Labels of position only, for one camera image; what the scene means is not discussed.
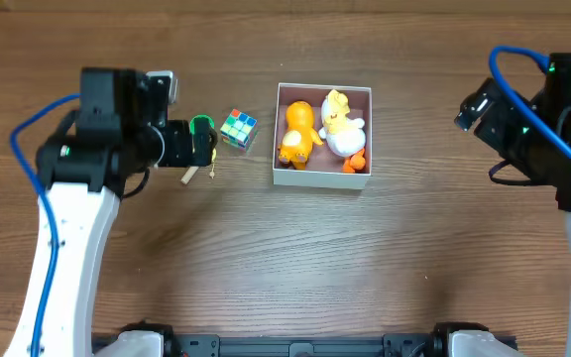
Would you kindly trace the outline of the green round toy disc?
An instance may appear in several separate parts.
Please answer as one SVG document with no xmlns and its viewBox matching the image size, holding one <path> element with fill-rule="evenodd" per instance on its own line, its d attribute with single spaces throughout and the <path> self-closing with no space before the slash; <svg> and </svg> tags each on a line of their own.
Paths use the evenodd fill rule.
<svg viewBox="0 0 571 357">
<path fill-rule="evenodd" d="M 214 129 L 214 126 L 212 118 L 205 114 L 196 115 L 189 122 L 189 130 L 192 135 L 198 133 L 208 134 Z"/>
</svg>

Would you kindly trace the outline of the yellow wooden rattle drum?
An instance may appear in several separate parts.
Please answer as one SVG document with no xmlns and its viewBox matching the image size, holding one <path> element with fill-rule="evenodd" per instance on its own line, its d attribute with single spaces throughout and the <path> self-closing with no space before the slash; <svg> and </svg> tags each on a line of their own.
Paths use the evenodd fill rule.
<svg viewBox="0 0 571 357">
<path fill-rule="evenodd" d="M 211 169 L 209 172 L 209 177 L 211 179 L 215 178 L 215 163 L 216 163 L 217 151 L 215 149 L 212 150 L 212 157 L 211 157 Z M 189 184 L 193 176 L 197 173 L 198 167 L 189 167 L 185 174 L 180 179 L 181 183 L 184 185 Z"/>
</svg>

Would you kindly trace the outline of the colourful puzzle cube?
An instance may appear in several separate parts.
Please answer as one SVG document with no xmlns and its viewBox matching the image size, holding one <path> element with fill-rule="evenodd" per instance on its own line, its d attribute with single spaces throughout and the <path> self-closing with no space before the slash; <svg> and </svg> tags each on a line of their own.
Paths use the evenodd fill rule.
<svg viewBox="0 0 571 357">
<path fill-rule="evenodd" d="M 222 140 L 244 152 L 251 146 L 258 129 L 258 121 L 248 114 L 233 109 L 220 128 Z"/>
</svg>

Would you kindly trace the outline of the orange dinosaur toy figure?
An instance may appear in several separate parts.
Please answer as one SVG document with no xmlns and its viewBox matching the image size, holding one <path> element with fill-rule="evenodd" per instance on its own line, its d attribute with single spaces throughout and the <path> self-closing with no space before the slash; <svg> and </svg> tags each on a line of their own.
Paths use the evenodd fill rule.
<svg viewBox="0 0 571 357">
<path fill-rule="evenodd" d="M 287 129 L 278 145 L 279 161 L 303 171 L 313 147 L 324 145 L 314 129 L 313 109 L 305 101 L 296 101 L 287 108 L 285 119 Z"/>
</svg>

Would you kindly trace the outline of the white yellow duck plush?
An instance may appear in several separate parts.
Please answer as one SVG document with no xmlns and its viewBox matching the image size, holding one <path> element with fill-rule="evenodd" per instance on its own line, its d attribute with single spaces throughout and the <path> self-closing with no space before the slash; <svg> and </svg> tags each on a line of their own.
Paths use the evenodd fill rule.
<svg viewBox="0 0 571 357">
<path fill-rule="evenodd" d="M 331 89 L 321 105 L 322 128 L 318 131 L 330 151 L 343 159 L 342 171 L 355 174 L 365 168 L 367 138 L 363 118 L 350 119 L 348 97 Z"/>
</svg>

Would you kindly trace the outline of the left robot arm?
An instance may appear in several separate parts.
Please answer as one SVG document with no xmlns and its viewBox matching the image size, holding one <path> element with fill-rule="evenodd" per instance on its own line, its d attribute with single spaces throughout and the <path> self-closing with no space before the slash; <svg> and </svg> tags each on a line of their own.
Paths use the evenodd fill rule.
<svg viewBox="0 0 571 357">
<path fill-rule="evenodd" d="M 90 356 L 104 248 L 127 179 L 156 168 L 210 167 L 218 136 L 207 116 L 172 120 L 169 70 L 86 67 L 68 113 L 22 161 L 38 197 L 37 247 L 10 356 Z"/>
</svg>

